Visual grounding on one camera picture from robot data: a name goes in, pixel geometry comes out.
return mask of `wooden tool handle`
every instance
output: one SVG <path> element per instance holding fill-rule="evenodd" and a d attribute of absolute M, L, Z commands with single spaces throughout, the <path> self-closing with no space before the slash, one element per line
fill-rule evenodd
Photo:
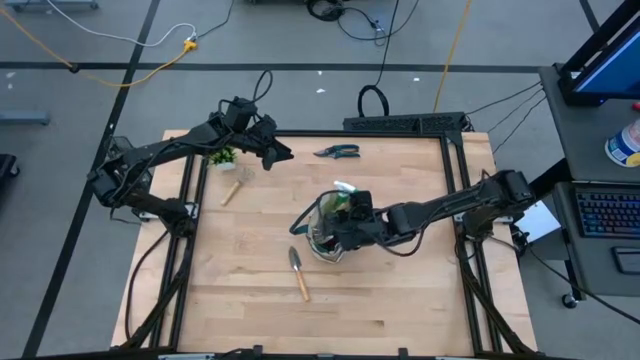
<path fill-rule="evenodd" d="M 242 185 L 242 183 L 240 181 L 236 181 L 236 183 L 233 184 L 233 186 L 231 187 L 231 190 L 229 190 L 229 192 L 227 193 L 227 196 L 225 196 L 224 199 L 222 199 L 222 201 L 220 202 L 220 205 L 227 206 L 227 203 L 231 200 L 233 195 L 235 195 L 238 189 L 240 189 L 240 185 Z"/>
<path fill-rule="evenodd" d="M 298 285 L 300 286 L 300 292 L 302 293 L 304 301 L 311 301 L 311 298 L 309 297 L 309 289 L 307 289 L 307 284 L 305 284 L 304 278 L 302 277 L 302 271 L 296 271 L 296 277 L 298 278 Z"/>

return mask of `blue monitor screen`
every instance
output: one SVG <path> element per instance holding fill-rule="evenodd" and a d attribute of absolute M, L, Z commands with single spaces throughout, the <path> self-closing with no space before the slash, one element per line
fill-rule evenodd
<path fill-rule="evenodd" d="M 591 75 L 584 78 L 576 91 L 640 98 L 640 32 L 612 52 Z"/>

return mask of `wooden table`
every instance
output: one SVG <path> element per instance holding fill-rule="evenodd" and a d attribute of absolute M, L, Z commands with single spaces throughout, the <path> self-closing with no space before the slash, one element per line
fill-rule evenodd
<path fill-rule="evenodd" d="M 165 138 L 184 131 L 167 131 Z M 486 134 L 465 133 L 465 154 L 472 183 L 482 169 L 495 171 Z M 416 138 L 281 137 L 295 159 L 263 171 L 260 159 L 240 154 L 238 163 L 255 179 L 227 207 L 220 200 L 235 175 L 211 168 L 196 238 L 185 315 L 178 350 L 225 352 L 264 346 L 267 353 L 337 353 L 394 355 L 473 354 L 451 220 L 429 226 L 420 251 L 409 258 L 378 247 L 345 255 L 337 265 L 316 260 L 304 236 L 291 236 L 293 220 L 322 192 L 341 180 L 371 190 L 376 207 L 404 201 L 428 201 L 447 193 L 440 143 Z M 318 158 L 312 152 L 356 143 L 362 158 Z M 451 146 L 451 157 L 461 188 Z M 184 159 L 156 168 L 151 192 L 176 197 Z M 197 179 L 197 166 L 192 179 Z M 195 192 L 195 180 L 191 194 Z M 133 265 L 164 231 L 157 221 L 142 225 Z M 495 226 L 496 237 L 511 241 L 508 228 Z M 165 241 L 142 265 L 132 302 L 132 328 L 155 304 L 164 262 Z M 302 301 L 288 260 L 295 245 L 311 294 Z M 397 250 L 406 251 L 413 243 Z M 484 245 L 497 308 L 528 346 L 536 348 L 529 311 L 512 250 Z M 124 341 L 124 304 L 113 344 Z M 483 343 L 490 349 L 486 320 L 478 305 Z M 170 324 L 173 310 L 165 316 Z M 163 341 L 168 338 L 165 325 Z"/>

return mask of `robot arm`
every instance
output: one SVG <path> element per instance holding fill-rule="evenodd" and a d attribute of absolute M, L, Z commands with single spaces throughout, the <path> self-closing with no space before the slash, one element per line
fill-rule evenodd
<path fill-rule="evenodd" d="M 411 241 L 430 223 L 462 214 L 465 236 L 484 238 L 493 221 L 518 214 L 534 203 L 521 172 L 500 171 L 478 184 L 425 203 L 394 204 L 374 209 L 371 193 L 350 195 L 348 211 L 325 214 L 325 226 L 345 251 L 378 244 L 391 247 Z"/>
<path fill-rule="evenodd" d="M 129 149 L 107 160 L 89 173 L 89 183 L 103 206 L 126 205 L 155 214 L 172 235 L 189 235 L 194 223 L 184 205 L 178 199 L 164 200 L 149 194 L 148 169 L 191 154 L 214 154 L 225 146 L 255 153 L 262 158 L 265 170 L 275 162 L 292 159 L 291 149 L 275 139 L 276 123 L 271 117 L 265 115 L 247 129 L 253 116 L 257 116 L 255 104 L 235 98 L 226 115 L 212 113 L 186 135 Z"/>

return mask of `black metal frame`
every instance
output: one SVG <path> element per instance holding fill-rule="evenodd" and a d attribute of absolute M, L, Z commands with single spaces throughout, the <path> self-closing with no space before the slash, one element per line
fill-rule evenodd
<path fill-rule="evenodd" d="M 453 193 L 456 191 L 455 177 L 453 175 L 451 155 L 450 155 L 449 146 L 448 146 L 449 141 L 451 139 L 447 135 L 448 134 L 445 134 L 444 132 L 429 132 L 429 133 L 415 134 L 415 133 L 406 133 L 406 132 L 380 133 L 380 132 L 362 132 L 362 131 L 315 131 L 315 130 L 280 130 L 280 131 L 277 131 L 276 133 L 276 136 L 278 137 L 363 137 L 363 138 L 375 137 L 375 138 L 437 139 L 440 142 L 440 148 L 442 150 L 442 161 L 443 161 L 444 172 L 445 172 L 445 180 L 447 183 L 447 190 L 449 193 Z M 462 185 L 464 188 L 467 188 L 471 185 L 471 183 L 469 179 L 469 173 L 467 168 L 466 157 L 464 154 L 463 144 L 461 141 L 458 140 L 458 139 L 461 139 L 461 136 L 459 134 L 457 135 L 458 136 L 451 136 L 452 138 L 455 139 L 454 141 L 451 141 L 451 143 L 455 146 Z M 188 158 L 187 163 L 185 164 L 185 174 L 183 174 L 182 184 L 180 187 L 180 199 L 183 201 L 185 201 L 184 199 L 186 199 L 186 196 L 187 196 L 187 189 L 189 187 L 190 173 L 192 171 L 192 167 L 193 167 L 193 159 Z M 197 185 L 198 190 L 196 192 L 196 201 L 195 201 L 197 204 L 202 203 L 202 195 L 204 193 L 204 178 L 206 178 L 206 164 L 204 163 L 201 164 L 200 170 L 201 170 L 200 177 L 198 178 L 198 185 Z M 456 240 L 462 241 L 463 240 L 461 238 L 462 234 L 458 231 L 458 227 L 454 226 L 454 228 L 456 229 L 456 234 L 455 234 L 457 238 Z M 165 264 L 165 270 L 164 270 L 165 272 L 163 273 L 162 283 L 160 285 L 161 293 L 163 291 L 162 289 L 165 289 L 166 286 L 168 286 L 169 282 L 171 281 L 171 274 L 173 273 L 173 267 L 176 261 L 175 257 L 177 255 L 176 249 L 177 249 L 178 239 L 171 239 L 171 240 L 172 242 L 169 245 L 167 261 Z M 195 240 L 196 240 L 195 235 L 187 238 L 186 246 L 188 247 L 190 246 L 191 248 L 193 248 L 195 244 Z M 480 283 L 483 289 L 485 289 L 486 294 L 489 296 L 489 299 L 491 299 L 489 275 L 487 272 L 486 260 L 484 258 L 482 245 L 476 245 L 475 251 L 477 251 L 477 254 L 474 258 L 477 261 L 478 278 L 480 280 Z M 467 257 L 466 250 L 461 249 L 461 258 L 464 259 L 466 257 Z M 169 347 L 168 347 L 168 349 L 173 349 L 174 351 L 176 351 L 178 347 L 180 328 L 182 323 L 182 315 L 184 313 L 184 307 L 186 305 L 185 298 L 186 298 L 187 286 L 188 286 L 187 283 L 185 283 L 180 289 L 180 292 L 177 294 L 174 317 L 171 325 Z M 465 304 L 466 304 L 466 310 L 467 310 L 467 317 L 469 321 L 469 332 L 470 332 L 472 347 L 475 354 L 480 354 L 484 350 L 482 347 L 480 325 L 477 317 L 478 312 L 475 306 L 475 299 L 471 290 L 466 285 L 463 285 L 463 286 L 464 286 Z M 502 352 L 502 343 L 500 340 L 500 335 L 493 321 L 489 317 L 487 317 L 487 324 L 489 328 L 492 349 L 494 352 L 500 353 Z M 154 332 L 152 333 L 152 338 L 150 342 L 151 348 L 159 346 L 159 339 L 160 339 L 162 330 L 163 330 L 163 323 L 162 321 L 160 321 L 157 324 L 156 328 L 154 329 Z M 376 358 L 383 359 L 383 358 L 395 358 L 395 357 L 376 356 Z M 414 359 L 417 357 L 408 356 L 407 358 Z"/>
<path fill-rule="evenodd" d="M 191 155 L 186 158 L 184 173 L 182 174 L 182 183 L 180 184 L 180 194 L 179 199 L 183 203 L 186 203 L 186 199 L 189 192 L 189 186 L 191 184 L 191 173 L 193 172 L 193 165 L 195 161 L 195 156 Z M 204 198 L 204 186 L 206 184 L 207 179 L 207 169 L 208 169 L 208 160 L 206 158 L 202 158 L 200 162 L 200 171 L 198 174 L 198 182 L 196 185 L 196 193 L 194 199 L 194 206 L 197 206 L 197 210 L 194 213 L 195 217 L 195 229 L 193 234 L 185 238 L 185 251 L 184 255 L 187 258 L 184 258 L 183 261 L 186 262 L 187 272 L 186 279 L 183 284 L 180 286 L 175 301 L 175 308 L 173 312 L 173 318 L 171 322 L 171 330 L 169 335 L 169 346 L 167 349 L 172 349 L 175 352 L 175 349 L 178 347 L 178 340 L 180 338 L 180 330 L 182 328 L 182 317 L 184 315 L 184 307 L 187 297 L 187 290 L 189 286 L 189 276 L 191 274 L 191 262 L 193 260 L 193 249 L 195 248 L 196 236 L 198 231 L 198 223 L 200 220 L 200 213 L 202 211 L 202 200 Z M 162 281 L 160 283 L 160 292 L 159 298 L 164 294 L 166 289 L 169 287 L 169 284 L 172 281 L 173 274 L 175 271 L 176 258 L 178 255 L 178 245 L 180 243 L 181 238 L 179 237 L 171 237 L 171 241 L 169 243 L 169 248 L 167 250 L 167 259 L 165 261 L 164 271 L 162 273 Z M 150 349 L 159 348 L 160 346 L 160 337 L 162 335 L 162 330 L 164 327 L 164 311 L 163 316 L 160 316 L 156 325 L 154 326 L 150 340 L 149 347 Z"/>
<path fill-rule="evenodd" d="M 635 99 L 637 96 L 619 93 L 586 93 L 576 92 L 576 88 L 582 84 L 587 76 L 590 76 L 609 56 L 618 51 L 619 47 L 630 36 L 638 31 L 640 18 L 635 19 L 620 35 L 611 43 L 608 42 L 626 26 L 629 21 L 640 11 L 639 0 L 625 0 L 602 26 L 578 49 L 578 51 L 560 69 L 561 79 L 559 81 L 562 94 L 567 103 L 572 105 L 598 106 L 603 101 L 601 99 Z M 593 61 L 587 63 L 599 52 L 602 51 Z M 573 78 L 572 72 L 580 71 L 577 78 Z"/>

